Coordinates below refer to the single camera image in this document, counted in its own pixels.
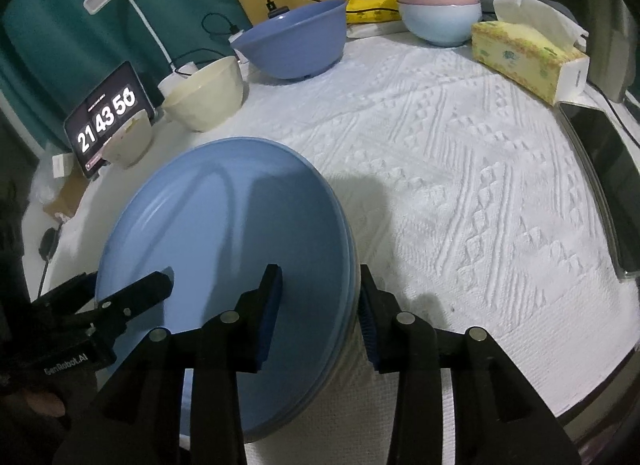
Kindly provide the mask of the left hand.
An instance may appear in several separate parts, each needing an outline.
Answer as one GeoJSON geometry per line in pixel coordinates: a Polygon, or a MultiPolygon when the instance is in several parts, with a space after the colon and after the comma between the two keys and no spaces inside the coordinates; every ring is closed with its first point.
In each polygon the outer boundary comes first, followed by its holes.
{"type": "Polygon", "coordinates": [[[53,393],[33,393],[24,390],[21,393],[10,393],[3,398],[2,402],[15,412],[39,415],[49,419],[58,419],[66,413],[64,403],[53,393]]]}

